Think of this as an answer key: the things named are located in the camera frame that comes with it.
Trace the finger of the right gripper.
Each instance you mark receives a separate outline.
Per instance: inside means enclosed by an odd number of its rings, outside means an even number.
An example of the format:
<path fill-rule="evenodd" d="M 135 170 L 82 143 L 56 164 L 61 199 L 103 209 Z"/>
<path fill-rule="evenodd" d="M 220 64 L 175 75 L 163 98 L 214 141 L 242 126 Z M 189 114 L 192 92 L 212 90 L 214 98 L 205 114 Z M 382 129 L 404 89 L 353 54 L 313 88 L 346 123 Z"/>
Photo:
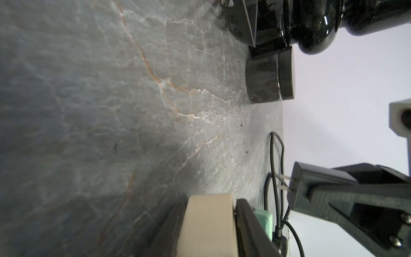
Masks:
<path fill-rule="evenodd" d="M 410 256 L 410 184 L 322 185 L 309 201 L 374 256 Z"/>
<path fill-rule="evenodd" d="M 411 178 L 389 167 L 360 163 L 334 168 L 354 177 L 359 184 L 410 184 Z"/>

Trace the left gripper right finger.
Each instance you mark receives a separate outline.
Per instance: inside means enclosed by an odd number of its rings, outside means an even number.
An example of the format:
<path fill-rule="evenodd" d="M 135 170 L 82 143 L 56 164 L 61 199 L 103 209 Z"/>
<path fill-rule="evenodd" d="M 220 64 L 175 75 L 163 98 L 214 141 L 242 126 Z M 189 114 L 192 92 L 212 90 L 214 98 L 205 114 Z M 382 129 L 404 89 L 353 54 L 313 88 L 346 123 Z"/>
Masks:
<path fill-rule="evenodd" d="M 273 240 L 270 241 L 246 199 L 236 202 L 235 227 L 240 257 L 284 256 L 284 240 L 274 239 L 273 229 Z"/>

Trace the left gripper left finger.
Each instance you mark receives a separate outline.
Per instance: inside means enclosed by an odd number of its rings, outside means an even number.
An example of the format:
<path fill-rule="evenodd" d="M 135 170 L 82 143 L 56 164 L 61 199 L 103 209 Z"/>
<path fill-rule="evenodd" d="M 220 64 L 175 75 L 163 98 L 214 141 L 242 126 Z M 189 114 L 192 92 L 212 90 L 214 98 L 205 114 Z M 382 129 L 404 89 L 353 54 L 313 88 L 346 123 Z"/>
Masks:
<path fill-rule="evenodd" d="M 187 203 L 188 196 L 183 194 L 183 196 L 171 206 L 167 212 L 167 217 L 159 227 L 158 232 L 143 257 L 177 256 L 177 245 L 183 225 Z"/>

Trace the green USB charger plug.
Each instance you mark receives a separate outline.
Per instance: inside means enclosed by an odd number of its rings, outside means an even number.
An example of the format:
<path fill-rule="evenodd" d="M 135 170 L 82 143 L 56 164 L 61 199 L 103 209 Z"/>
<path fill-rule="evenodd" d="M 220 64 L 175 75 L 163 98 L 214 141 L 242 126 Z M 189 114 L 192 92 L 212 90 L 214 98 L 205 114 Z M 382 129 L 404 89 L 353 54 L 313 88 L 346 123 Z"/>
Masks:
<path fill-rule="evenodd" d="M 273 215 L 264 209 L 255 209 L 254 214 L 270 241 L 273 240 Z"/>

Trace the beige power strip red sockets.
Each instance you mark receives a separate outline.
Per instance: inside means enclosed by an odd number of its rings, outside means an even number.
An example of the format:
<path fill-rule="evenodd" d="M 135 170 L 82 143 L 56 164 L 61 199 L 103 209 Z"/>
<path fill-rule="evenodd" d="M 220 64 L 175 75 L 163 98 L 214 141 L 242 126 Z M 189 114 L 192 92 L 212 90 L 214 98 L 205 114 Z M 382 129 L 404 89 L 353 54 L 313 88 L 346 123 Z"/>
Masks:
<path fill-rule="evenodd" d="M 231 193 L 194 195 L 188 199 L 177 243 L 178 257 L 239 255 Z"/>

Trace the black USB charger plug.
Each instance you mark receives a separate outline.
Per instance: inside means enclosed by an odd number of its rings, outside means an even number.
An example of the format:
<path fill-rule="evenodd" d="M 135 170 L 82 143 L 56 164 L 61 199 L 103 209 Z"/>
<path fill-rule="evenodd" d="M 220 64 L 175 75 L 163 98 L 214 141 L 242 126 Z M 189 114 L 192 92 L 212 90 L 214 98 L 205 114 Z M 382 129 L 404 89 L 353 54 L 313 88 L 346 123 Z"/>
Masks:
<path fill-rule="evenodd" d="M 291 210 L 322 220 L 326 216 L 310 202 L 316 187 L 322 185 L 356 185 L 358 181 L 345 171 L 295 162 L 288 184 L 287 201 Z"/>

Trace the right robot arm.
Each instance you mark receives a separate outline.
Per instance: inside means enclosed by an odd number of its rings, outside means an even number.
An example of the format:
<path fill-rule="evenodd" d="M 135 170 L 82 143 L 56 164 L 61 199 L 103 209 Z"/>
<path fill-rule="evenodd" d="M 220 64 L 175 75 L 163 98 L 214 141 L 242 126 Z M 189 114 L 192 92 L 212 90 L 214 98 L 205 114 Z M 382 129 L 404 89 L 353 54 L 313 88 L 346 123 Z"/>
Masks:
<path fill-rule="evenodd" d="M 254 103 L 294 98 L 292 45 L 324 51 L 340 28 L 365 35 L 411 21 L 410 1 L 257 1 L 250 14 L 246 85 Z M 411 254 L 411 178 L 368 163 L 295 163 L 292 210 L 333 222 L 377 257 Z"/>

